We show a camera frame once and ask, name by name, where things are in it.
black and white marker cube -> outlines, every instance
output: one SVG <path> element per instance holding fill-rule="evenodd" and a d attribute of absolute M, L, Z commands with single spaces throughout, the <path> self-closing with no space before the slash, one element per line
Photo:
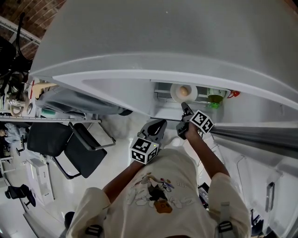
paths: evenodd
<path fill-rule="evenodd" d="M 197 127 L 199 127 L 200 130 L 204 134 L 208 133 L 211 130 L 211 128 L 214 126 L 214 124 L 211 121 L 210 117 L 208 117 L 206 114 L 204 114 L 200 110 L 197 110 L 197 112 L 190 119 L 190 122 L 192 122 Z"/>
<path fill-rule="evenodd" d="M 157 143 L 136 136 L 129 148 L 130 157 L 140 163 L 147 164 L 157 155 L 158 147 Z"/>

office chair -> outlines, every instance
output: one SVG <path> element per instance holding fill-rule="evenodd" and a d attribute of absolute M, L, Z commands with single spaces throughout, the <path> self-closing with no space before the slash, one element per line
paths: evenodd
<path fill-rule="evenodd" d="M 258 236 L 263 232 L 264 220 L 259 218 L 260 215 L 253 218 L 253 209 L 251 209 L 251 236 Z"/>
<path fill-rule="evenodd" d="M 115 140 L 100 125 L 111 138 L 112 143 L 100 145 L 88 132 L 82 123 L 68 126 L 60 123 L 33 123 L 27 140 L 27 149 L 52 156 L 60 171 L 67 179 L 82 175 L 88 178 L 107 155 L 105 147 L 115 145 Z M 56 159 L 62 151 L 79 172 L 69 175 Z"/>
<path fill-rule="evenodd" d="M 27 142 L 27 138 L 24 138 L 24 135 L 22 135 L 20 137 L 20 145 L 22 146 L 22 148 L 21 149 L 15 148 L 18 156 L 20 156 L 20 153 L 25 150 L 25 143 L 26 142 Z"/>
<path fill-rule="evenodd" d="M 29 200 L 27 203 L 25 203 L 27 208 L 30 203 L 32 206 L 36 206 L 36 201 L 31 190 L 29 190 L 29 188 L 24 184 L 22 184 L 21 187 L 8 186 L 5 196 L 8 199 L 27 198 Z"/>

backpack strap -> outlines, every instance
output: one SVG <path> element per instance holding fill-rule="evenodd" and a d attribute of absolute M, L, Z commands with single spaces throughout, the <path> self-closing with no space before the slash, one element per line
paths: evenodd
<path fill-rule="evenodd" d="M 230 203 L 223 202 L 220 207 L 220 223 L 217 227 L 219 238 L 236 238 L 233 232 L 233 225 L 230 222 Z"/>

graphic print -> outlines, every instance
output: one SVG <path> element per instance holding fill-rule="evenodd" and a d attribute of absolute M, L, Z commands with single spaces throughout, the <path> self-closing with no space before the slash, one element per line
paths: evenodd
<path fill-rule="evenodd" d="M 186 185 L 176 181 L 177 185 L 187 188 Z M 133 185 L 128 190 L 126 203 L 137 206 L 149 205 L 158 213 L 171 213 L 173 208 L 182 209 L 197 202 L 194 197 L 176 198 L 171 196 L 174 186 L 168 179 L 157 179 L 150 172 L 140 175 L 139 180 L 134 179 Z"/>
<path fill-rule="evenodd" d="M 153 180 L 159 184 L 153 186 L 152 182 L 150 180 Z M 156 208 L 158 213 L 171 213 L 172 207 L 168 203 L 168 199 L 165 195 L 165 190 L 168 192 L 172 191 L 172 188 L 174 186 L 171 184 L 171 181 L 168 179 L 165 180 L 163 178 L 157 179 L 151 173 L 147 173 L 144 177 L 142 177 L 142 180 L 137 182 L 135 185 L 141 184 L 147 184 L 147 189 L 150 195 L 149 200 L 154 201 L 154 207 Z"/>

strap buckle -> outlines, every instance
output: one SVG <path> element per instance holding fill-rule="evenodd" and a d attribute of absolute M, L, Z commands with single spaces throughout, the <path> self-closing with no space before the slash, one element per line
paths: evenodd
<path fill-rule="evenodd" d="M 223 221 L 218 225 L 218 233 L 223 233 L 226 231 L 232 231 L 233 225 L 230 221 Z"/>

